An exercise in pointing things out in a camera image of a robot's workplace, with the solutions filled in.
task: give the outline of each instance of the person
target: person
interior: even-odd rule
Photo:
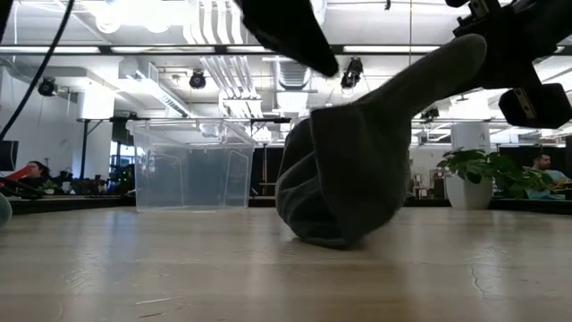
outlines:
[[[50,169],[41,162],[29,161],[27,166],[29,168],[29,173],[19,180],[20,183],[34,189],[38,189],[44,185],[44,183],[52,179],[50,176]]]
[[[551,170],[551,157],[545,154],[540,154],[534,158],[533,170],[544,172],[548,174],[554,183],[570,183],[570,179],[558,170]],[[565,195],[562,194],[552,194],[549,190],[535,191],[527,190],[529,199],[551,199],[551,200],[564,200]]]

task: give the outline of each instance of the white planter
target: white planter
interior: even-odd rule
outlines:
[[[491,179],[483,178],[481,183],[474,184],[453,175],[445,179],[445,189],[451,206],[456,209],[487,209],[491,203]]]
[[[0,228],[6,225],[10,218],[12,218],[12,206],[10,206],[10,201],[0,193]]]

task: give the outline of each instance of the plastic storage container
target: plastic storage container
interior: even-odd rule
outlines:
[[[256,141],[224,120],[128,123],[135,140],[137,209],[218,210],[248,205]]]

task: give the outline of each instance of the table surface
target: table surface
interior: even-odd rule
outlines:
[[[273,209],[17,216],[0,321],[570,321],[572,218],[404,208],[352,251]]]

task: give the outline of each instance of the green plant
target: green plant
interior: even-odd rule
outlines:
[[[553,190],[553,180],[542,171],[525,168],[499,172],[495,176],[497,188],[507,197],[525,199],[526,191]]]
[[[490,157],[482,150],[463,151],[460,148],[445,153],[443,157],[444,159],[437,166],[449,168],[453,174],[458,175],[463,180],[478,184],[483,178],[492,179],[494,176]]]
[[[40,187],[42,191],[55,190],[57,188],[59,188],[58,185],[52,182],[51,180],[44,182],[44,184],[42,184],[42,186]]]
[[[457,149],[443,155],[437,165],[458,175],[463,180],[478,184],[483,178],[493,179],[497,189],[507,197],[526,198],[527,190],[546,191],[553,188],[552,178],[530,168],[515,165],[510,157],[498,152],[486,154],[482,150]]]

